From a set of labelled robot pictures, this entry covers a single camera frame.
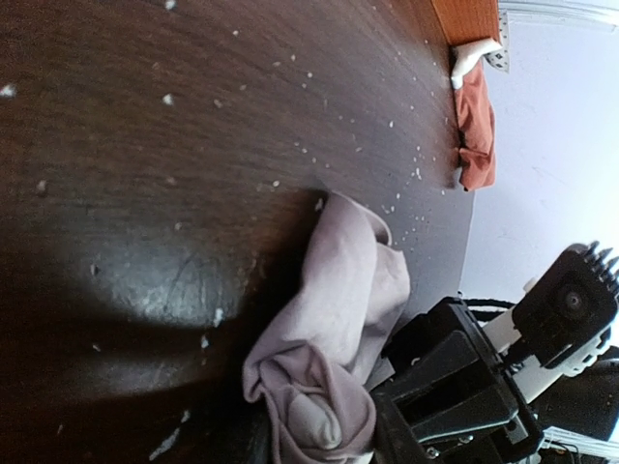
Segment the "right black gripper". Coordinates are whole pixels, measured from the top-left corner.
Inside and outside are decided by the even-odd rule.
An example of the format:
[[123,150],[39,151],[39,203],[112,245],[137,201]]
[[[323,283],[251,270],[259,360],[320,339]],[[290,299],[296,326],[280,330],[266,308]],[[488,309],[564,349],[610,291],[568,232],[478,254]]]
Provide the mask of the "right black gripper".
[[447,297],[400,328],[370,393],[375,463],[517,463],[544,433],[474,314]]

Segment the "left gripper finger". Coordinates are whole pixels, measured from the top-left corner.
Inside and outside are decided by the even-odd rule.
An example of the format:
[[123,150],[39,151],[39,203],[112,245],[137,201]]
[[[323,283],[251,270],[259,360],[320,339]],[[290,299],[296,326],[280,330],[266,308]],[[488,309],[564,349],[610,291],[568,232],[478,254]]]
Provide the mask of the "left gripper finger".
[[272,463],[271,424],[267,416],[261,416],[254,422],[251,437],[251,464]]

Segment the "mauve underwear white waistband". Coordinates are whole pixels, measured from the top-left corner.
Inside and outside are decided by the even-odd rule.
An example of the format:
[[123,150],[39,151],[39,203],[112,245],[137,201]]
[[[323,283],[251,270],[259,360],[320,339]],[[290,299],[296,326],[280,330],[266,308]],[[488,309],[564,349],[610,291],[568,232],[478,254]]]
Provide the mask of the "mauve underwear white waistband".
[[382,218],[329,196],[299,289],[243,365],[244,398],[267,406],[274,462],[370,462],[376,408],[366,383],[410,294],[391,243]]

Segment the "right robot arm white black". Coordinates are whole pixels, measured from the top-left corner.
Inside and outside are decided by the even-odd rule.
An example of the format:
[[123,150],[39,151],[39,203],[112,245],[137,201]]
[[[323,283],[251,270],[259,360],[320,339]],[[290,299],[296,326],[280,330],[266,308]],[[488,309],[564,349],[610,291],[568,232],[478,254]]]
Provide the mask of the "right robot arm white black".
[[567,247],[516,304],[447,297],[383,350],[373,391],[378,463],[517,463],[541,446],[532,403],[609,346],[617,258]]

